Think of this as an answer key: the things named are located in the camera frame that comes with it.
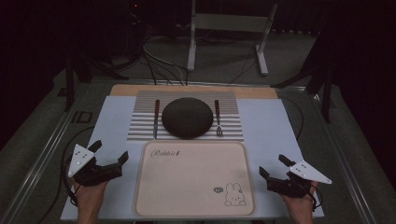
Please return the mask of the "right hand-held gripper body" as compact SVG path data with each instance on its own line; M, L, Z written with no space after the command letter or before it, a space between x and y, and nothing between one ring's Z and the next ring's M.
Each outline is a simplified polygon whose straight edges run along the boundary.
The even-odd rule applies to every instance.
M306 161L295 162L288 167L288 179L278 179L270 176L267 189L291 198L303 198L310 192L311 182L316 181L323 184L331 184L329 177L318 171Z

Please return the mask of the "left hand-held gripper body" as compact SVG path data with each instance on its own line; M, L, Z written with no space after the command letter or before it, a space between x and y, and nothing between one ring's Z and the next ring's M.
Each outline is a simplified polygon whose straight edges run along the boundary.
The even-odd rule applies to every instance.
M76 144L67 176L73 177L77 183L84 187L95 186L121 176L121 171L113 172L111 170L110 166L112 164L105 166L97 165L95 153Z

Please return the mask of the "person's right hand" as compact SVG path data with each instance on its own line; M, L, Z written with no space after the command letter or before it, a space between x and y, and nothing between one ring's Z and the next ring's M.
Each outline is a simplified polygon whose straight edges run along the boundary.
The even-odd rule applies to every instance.
M312 196L314 195L317 186L318 182L312 181L310 192L303 198L291 198L285 195L280 195L288 208L291 218L297 216L313 216L314 200L312 199Z

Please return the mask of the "person's left hand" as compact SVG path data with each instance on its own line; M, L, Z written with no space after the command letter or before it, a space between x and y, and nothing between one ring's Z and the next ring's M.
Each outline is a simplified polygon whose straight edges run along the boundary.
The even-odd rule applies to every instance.
M78 203L78 213L85 217L97 217L103 204L107 182L95 186L84 187L74 184Z

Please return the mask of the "pale blue table sheet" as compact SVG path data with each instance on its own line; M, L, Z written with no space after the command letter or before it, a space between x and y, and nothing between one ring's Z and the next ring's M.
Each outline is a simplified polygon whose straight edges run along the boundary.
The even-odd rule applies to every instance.
M288 171L278 156L285 155L293 161L303 156L291 128L286 110L277 99L239 99L237 106L243 131L243 141L221 140L158 140L127 141L135 96L108 96L105 99L91 140L101 140L102 147L96 154L101 164L114 162L123 152L129 154L123 165L122 175L112 180L106 189L105 200L99 212L108 220L161 220L161 219L253 219L284 217L287 210L281 198L267 190L259 167L270 175L283 178ZM254 188L255 211L245 217L221 218L148 218L140 217L134 210L136 186L144 147L154 141L215 141L240 142L245 146L250 178Z

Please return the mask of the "striped placemat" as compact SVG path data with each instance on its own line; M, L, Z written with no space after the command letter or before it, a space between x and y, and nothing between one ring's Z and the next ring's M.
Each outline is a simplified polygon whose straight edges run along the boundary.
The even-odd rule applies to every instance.
M131 116L127 141L150 141L153 140L154 106L155 101L160 101L158 118L158 140L174 140L176 136L169 133L163 126L163 110L173 101L181 98L194 98L203 101L211 109L213 121L209 129L198 136L198 140L217 139L217 117L215 101L219 101L219 122L223 131L221 140L243 141L243 131L240 121L238 106L234 94L225 92L170 92L170 91L140 91L135 99L134 111Z

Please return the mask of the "beige rabbit print mat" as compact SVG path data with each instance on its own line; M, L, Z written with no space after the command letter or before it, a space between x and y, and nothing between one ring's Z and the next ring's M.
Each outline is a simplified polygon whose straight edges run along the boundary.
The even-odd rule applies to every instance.
M215 141L147 143L134 210L148 218L251 215L255 199L245 146Z

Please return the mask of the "black tripod stand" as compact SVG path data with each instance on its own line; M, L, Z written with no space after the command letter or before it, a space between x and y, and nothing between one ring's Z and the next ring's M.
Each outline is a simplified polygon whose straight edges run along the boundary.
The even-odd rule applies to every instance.
M284 89L289 85L305 77L311 77L304 91L307 94L314 95L322 91L321 98L321 115L327 123L330 123L330 102L332 92L332 77L334 63L319 63L310 67L303 66L298 75L288 78L280 83L272 85L275 89Z
M65 56L65 87L59 91L60 96L64 96L65 101L65 109L64 111L67 112L71 109L74 101L75 101L75 69L77 63L85 63L87 66L92 66L95 69L98 69L104 72L107 76L110 76L117 80L127 80L127 77L121 76L117 74L115 71L111 70L110 68L105 67L104 65L100 64L97 61L91 60L86 57L82 57L78 60L74 56L66 55Z

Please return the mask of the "dark round plate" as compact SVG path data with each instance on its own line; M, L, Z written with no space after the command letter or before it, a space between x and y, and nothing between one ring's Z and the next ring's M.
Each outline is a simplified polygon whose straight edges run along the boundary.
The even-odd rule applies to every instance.
M173 136L193 139L207 133L212 127L213 112L202 100L183 97L164 108L162 124Z

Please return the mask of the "grey metal stand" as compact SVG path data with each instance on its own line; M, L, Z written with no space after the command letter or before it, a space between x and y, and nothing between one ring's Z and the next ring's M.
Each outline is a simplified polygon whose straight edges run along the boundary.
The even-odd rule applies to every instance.
M254 47L256 58L263 76L268 75L268 67L264 56L264 47L274 22L278 4L273 3L266 17L199 13L196 11L196 0L191 0L191 36L187 70L195 70L196 43L195 33L200 30L236 31L262 33L262 42Z

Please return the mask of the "aluminium floor rail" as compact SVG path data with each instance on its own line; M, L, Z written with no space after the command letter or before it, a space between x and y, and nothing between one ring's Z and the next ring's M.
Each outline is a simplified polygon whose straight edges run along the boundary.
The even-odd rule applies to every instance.
M371 211L371 208L367 203L366 198L363 195L363 192L361 191L361 186L352 172L352 169L347 161L347 158L343 152L343 149L341 148L338 139L336 138L336 135L331 127L331 124L328 123L322 116L321 101L318 95L309 94L308 97L321 123L323 132L325 132L328 139L330 140L333 157L346 183L346 187L349 191L352 201L358 210L362 224L377 224L375 216Z
M77 84L75 102L65 111L65 98L58 94L62 86L55 85L0 151L0 224L61 224L68 200L60 177L62 155L89 133L72 118L85 108L91 88Z

